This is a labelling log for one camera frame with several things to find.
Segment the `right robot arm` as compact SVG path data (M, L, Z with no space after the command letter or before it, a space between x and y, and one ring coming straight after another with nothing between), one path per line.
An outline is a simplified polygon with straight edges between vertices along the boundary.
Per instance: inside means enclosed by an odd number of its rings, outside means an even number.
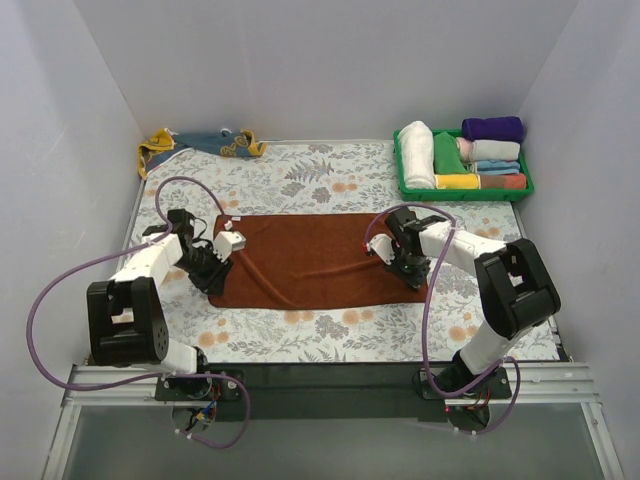
M390 233L374 236L368 248L410 288L435 283L444 262L476 278L483 323L447 368L427 375L431 389L445 398L480 385L521 337L560 310L560 296L528 239L491 240L441 215L420 218L406 206L390 212L385 225Z

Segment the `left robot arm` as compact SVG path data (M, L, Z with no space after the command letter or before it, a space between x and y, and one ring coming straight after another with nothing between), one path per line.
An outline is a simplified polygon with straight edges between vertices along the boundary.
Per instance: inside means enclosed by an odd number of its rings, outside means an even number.
M244 249L246 238L228 222L213 241L199 246L193 214L174 209L167 219L145 230L140 249L111 279L87 289L91 355L98 366L187 375L202 369L198 348L170 338L158 286L176 267L201 293L220 296L231 255Z

